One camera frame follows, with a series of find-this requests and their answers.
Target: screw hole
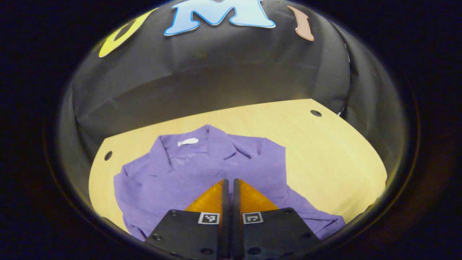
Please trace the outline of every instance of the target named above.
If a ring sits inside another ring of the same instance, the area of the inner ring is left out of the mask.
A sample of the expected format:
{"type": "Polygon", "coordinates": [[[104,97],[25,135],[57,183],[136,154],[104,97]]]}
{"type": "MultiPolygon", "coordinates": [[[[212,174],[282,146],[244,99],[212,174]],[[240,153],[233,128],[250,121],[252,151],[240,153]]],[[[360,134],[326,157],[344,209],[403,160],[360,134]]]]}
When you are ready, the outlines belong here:
{"type": "Polygon", "coordinates": [[[251,248],[247,252],[249,254],[259,254],[259,253],[261,253],[261,249],[259,249],[259,248],[251,248]]]}
{"type": "Polygon", "coordinates": [[[322,114],[319,112],[319,111],[316,111],[316,110],[311,110],[311,113],[317,117],[321,117],[322,114]]]}
{"type": "Polygon", "coordinates": [[[206,254],[206,255],[211,255],[213,254],[213,250],[211,250],[210,248],[203,248],[201,249],[201,253],[206,254]]]}
{"type": "Polygon", "coordinates": [[[111,156],[112,156],[112,151],[109,151],[109,152],[106,154],[106,156],[104,157],[104,160],[105,160],[105,161],[109,160],[109,158],[111,158],[111,156]]]}
{"type": "Polygon", "coordinates": [[[162,240],[162,237],[160,237],[160,236],[157,235],[157,234],[153,234],[153,235],[152,235],[152,238],[155,239],[155,240],[157,240],[157,241],[161,241],[161,240],[162,240]]]}

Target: shirt collar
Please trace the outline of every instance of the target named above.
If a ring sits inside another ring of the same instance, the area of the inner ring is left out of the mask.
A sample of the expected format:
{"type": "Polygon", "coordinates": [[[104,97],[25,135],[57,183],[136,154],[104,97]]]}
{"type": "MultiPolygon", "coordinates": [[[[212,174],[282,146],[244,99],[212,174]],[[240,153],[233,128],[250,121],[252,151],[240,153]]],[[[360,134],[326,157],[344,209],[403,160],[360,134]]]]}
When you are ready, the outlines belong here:
{"type": "Polygon", "coordinates": [[[163,135],[157,137],[154,145],[149,151],[149,174],[163,173],[172,171],[166,147],[174,147],[181,142],[190,138],[207,137],[207,154],[217,161],[226,160],[236,153],[236,148],[231,137],[222,130],[209,124],[204,125],[194,131],[179,135],[163,135]]]}

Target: shirt sleeve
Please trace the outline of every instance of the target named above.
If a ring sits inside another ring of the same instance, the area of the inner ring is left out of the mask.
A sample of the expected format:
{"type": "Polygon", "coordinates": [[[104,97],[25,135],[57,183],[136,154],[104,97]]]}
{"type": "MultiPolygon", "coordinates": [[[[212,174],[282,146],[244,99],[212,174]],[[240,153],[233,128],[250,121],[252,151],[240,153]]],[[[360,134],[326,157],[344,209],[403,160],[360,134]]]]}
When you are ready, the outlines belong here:
{"type": "Polygon", "coordinates": [[[125,227],[132,236],[144,241],[145,234],[139,227],[133,225],[131,222],[133,216],[130,216],[130,212],[136,212],[131,194],[136,194],[140,188],[141,183],[129,177],[126,166],[122,166],[121,172],[114,176],[115,199],[122,211],[125,227]]]}
{"type": "MultiPolygon", "coordinates": [[[[272,150],[280,148],[284,147],[267,138],[261,138],[258,153],[268,154],[268,152],[271,153],[272,150]]],[[[328,214],[316,209],[306,198],[295,192],[289,186],[286,186],[286,197],[284,201],[284,206],[295,209],[311,231],[321,240],[327,238],[346,225],[342,216],[328,214]]]]}

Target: mounting hole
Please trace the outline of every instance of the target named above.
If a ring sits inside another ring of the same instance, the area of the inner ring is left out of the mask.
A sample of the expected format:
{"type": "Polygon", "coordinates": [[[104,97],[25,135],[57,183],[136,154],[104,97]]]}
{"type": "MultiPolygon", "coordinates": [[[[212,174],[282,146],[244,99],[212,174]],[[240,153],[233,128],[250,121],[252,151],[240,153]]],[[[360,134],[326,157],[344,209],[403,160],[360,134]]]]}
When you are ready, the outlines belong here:
{"type": "Polygon", "coordinates": [[[247,252],[249,254],[259,254],[259,253],[261,253],[261,249],[259,249],[259,248],[251,248],[247,252]]]}
{"type": "Polygon", "coordinates": [[[183,259],[182,256],[180,256],[179,254],[176,254],[176,253],[170,253],[170,255],[173,255],[173,256],[175,256],[176,258],[179,258],[179,259],[183,259]]]}
{"type": "Polygon", "coordinates": [[[316,111],[316,110],[311,110],[311,113],[317,117],[321,117],[322,114],[319,112],[319,111],[316,111]]]}
{"type": "Polygon", "coordinates": [[[283,255],[281,256],[281,258],[286,258],[286,257],[289,257],[289,256],[291,256],[291,255],[293,255],[293,252],[287,252],[287,253],[283,254],[283,255]]]}
{"type": "Polygon", "coordinates": [[[152,235],[152,238],[155,239],[155,240],[157,240],[157,241],[161,241],[161,240],[162,240],[162,237],[160,237],[160,236],[157,235],[157,234],[153,234],[153,235],[152,235]]]}
{"type": "Polygon", "coordinates": [[[104,160],[105,160],[105,161],[109,160],[109,158],[111,158],[111,156],[112,156],[112,151],[109,151],[109,152],[106,154],[106,156],[104,157],[104,160]]]}
{"type": "Polygon", "coordinates": [[[201,249],[201,253],[206,254],[206,255],[211,255],[213,254],[213,250],[211,250],[210,248],[203,248],[201,249]]]}
{"type": "Polygon", "coordinates": [[[305,233],[305,234],[303,234],[300,238],[302,238],[302,239],[308,239],[308,238],[310,238],[310,237],[311,237],[311,234],[310,234],[310,233],[305,233]]]}

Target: yellow letter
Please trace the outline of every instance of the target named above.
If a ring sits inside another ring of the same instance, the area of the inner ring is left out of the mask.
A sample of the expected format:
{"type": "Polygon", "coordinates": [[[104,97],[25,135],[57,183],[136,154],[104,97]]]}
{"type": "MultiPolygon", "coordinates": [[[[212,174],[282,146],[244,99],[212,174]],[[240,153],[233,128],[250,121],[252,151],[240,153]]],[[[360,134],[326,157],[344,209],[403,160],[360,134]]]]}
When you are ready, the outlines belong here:
{"type": "Polygon", "coordinates": [[[116,30],[115,32],[113,32],[111,35],[109,35],[109,37],[106,39],[106,41],[104,42],[103,46],[101,47],[101,50],[99,51],[99,57],[102,58],[106,55],[108,55],[109,53],[111,53],[115,48],[119,47],[123,42],[125,42],[128,38],[130,38],[130,36],[132,36],[140,27],[141,25],[144,23],[144,21],[146,20],[146,18],[155,10],[157,10],[158,8],[154,9],[154,10],[151,10],[141,16],[139,16],[138,18],[136,18],[134,21],[134,23],[132,24],[132,26],[128,29],[128,31],[120,36],[117,40],[114,41],[114,39],[116,38],[117,34],[119,34],[119,32],[127,25],[124,25],[122,26],[121,28],[119,28],[118,30],[116,30]]]}
{"type": "Polygon", "coordinates": [[[311,34],[308,16],[292,6],[287,7],[293,11],[295,18],[297,18],[298,27],[295,29],[295,32],[297,32],[297,34],[302,38],[305,38],[309,41],[314,41],[315,37],[311,34]]]}

